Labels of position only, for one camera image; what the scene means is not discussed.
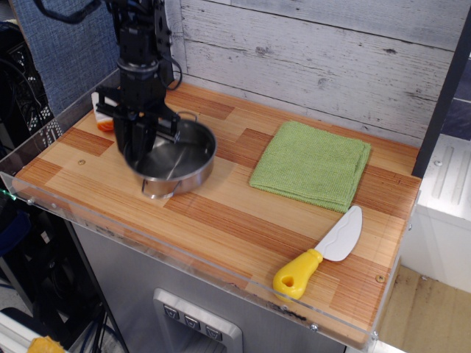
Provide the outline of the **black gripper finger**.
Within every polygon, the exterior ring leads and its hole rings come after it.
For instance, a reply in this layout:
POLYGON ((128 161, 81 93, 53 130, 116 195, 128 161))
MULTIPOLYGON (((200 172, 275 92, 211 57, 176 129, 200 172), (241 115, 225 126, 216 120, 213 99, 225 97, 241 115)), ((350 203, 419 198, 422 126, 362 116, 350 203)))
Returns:
POLYGON ((132 120, 126 112, 115 110, 113 113, 113 126, 118 150, 123 153, 132 137, 132 120))
POLYGON ((132 160, 141 160, 153 147, 158 122, 155 119, 144 119, 132 126, 131 155, 132 160))

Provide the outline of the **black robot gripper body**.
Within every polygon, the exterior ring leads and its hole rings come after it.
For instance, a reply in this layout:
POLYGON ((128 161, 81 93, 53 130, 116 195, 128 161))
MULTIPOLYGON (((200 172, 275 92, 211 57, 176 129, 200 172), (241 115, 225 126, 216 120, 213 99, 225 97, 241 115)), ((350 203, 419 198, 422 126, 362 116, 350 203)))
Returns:
POLYGON ((156 135, 172 142, 178 141, 180 117, 165 102, 167 86, 159 65, 135 66, 120 64, 117 88, 98 86, 98 111, 113 118, 115 110, 126 112, 135 122, 155 119, 158 122, 156 135))

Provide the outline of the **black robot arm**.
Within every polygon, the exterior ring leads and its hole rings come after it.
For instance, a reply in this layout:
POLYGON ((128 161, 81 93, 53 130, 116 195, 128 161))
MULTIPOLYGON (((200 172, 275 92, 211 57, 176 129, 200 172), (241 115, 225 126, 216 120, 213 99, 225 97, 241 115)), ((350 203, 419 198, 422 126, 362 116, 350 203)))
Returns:
POLYGON ((119 88, 98 86, 96 109, 113 119, 118 149, 131 160, 143 159, 156 137, 179 139, 179 115, 166 94, 181 83, 173 69, 171 31, 164 1, 107 1, 119 45, 119 88))

